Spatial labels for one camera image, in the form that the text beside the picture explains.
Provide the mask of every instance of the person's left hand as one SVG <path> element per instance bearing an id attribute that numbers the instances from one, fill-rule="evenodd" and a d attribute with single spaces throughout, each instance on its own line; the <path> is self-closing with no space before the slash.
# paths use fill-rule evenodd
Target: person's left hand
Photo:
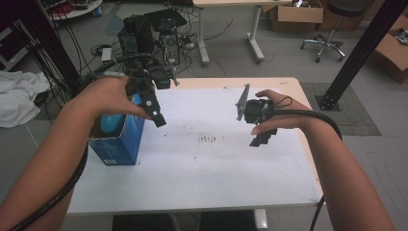
<path id="1" fill-rule="evenodd" d="M 146 111 L 132 103 L 126 95 L 128 77 L 101 77 L 90 83 L 71 101 L 91 109 L 95 117 L 100 115 L 134 115 L 150 118 Z"/>

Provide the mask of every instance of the hand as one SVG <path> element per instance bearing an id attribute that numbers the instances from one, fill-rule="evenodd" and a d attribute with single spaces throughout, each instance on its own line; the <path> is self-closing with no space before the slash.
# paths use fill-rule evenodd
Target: hand
<path id="1" fill-rule="evenodd" d="M 262 90 L 255 94 L 257 97 L 266 96 L 273 101 L 275 110 L 307 110 L 311 111 L 308 107 L 299 103 L 298 101 L 290 98 L 287 95 L 280 94 L 273 90 Z M 271 119 L 254 127 L 251 131 L 252 135 L 258 135 L 260 133 L 276 129 L 276 128 L 302 128 L 307 124 L 308 120 L 312 119 L 302 115 L 276 115 Z"/>
<path id="2" fill-rule="evenodd" d="M 91 110 L 95 117 L 101 115 L 134 115 L 150 118 L 146 111 L 132 103 L 126 95 L 128 77 L 101 77 L 90 83 L 72 103 L 79 104 L 84 110 Z"/>

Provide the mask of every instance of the person's right arm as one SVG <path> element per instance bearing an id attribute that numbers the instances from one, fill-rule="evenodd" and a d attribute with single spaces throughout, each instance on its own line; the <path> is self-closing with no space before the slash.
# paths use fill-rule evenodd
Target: person's right arm
<path id="1" fill-rule="evenodd" d="M 272 90 L 256 95 L 267 96 L 273 102 L 286 96 Z M 310 110 L 295 100 L 281 109 Z M 277 115 L 251 133 L 275 128 L 299 128 L 305 134 L 334 230 L 395 230 L 368 176 L 328 123 L 303 115 Z"/>

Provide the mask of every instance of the person's left arm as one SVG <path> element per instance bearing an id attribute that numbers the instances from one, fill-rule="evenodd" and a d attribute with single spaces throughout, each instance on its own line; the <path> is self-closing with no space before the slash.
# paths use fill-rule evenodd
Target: person's left arm
<path id="1" fill-rule="evenodd" d="M 39 209 L 67 183 L 81 161 L 90 128 L 103 114 L 148 117 L 126 96 L 127 78 L 104 77 L 61 110 L 51 131 L 0 206 L 0 231 L 10 230 Z M 58 230 L 72 192 L 31 228 Z"/>

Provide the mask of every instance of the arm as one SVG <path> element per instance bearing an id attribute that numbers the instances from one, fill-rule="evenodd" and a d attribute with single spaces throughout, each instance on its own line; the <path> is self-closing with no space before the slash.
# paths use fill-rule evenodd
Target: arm
<path id="1" fill-rule="evenodd" d="M 279 102 L 271 90 L 256 94 Z M 297 101 L 281 109 L 310 110 Z M 317 118 L 280 115 L 256 126 L 256 135 L 275 128 L 299 128 L 306 136 L 334 230 L 395 230 L 374 186 L 333 128 Z"/>
<path id="2" fill-rule="evenodd" d="M 10 230 L 39 209 L 66 184 L 78 166 L 93 121 L 103 114 L 147 117 L 127 99 L 126 78 L 101 78 L 61 110 L 51 131 L 25 167 L 0 206 L 0 231 Z M 72 192 L 31 230 L 58 230 L 64 220 Z"/>

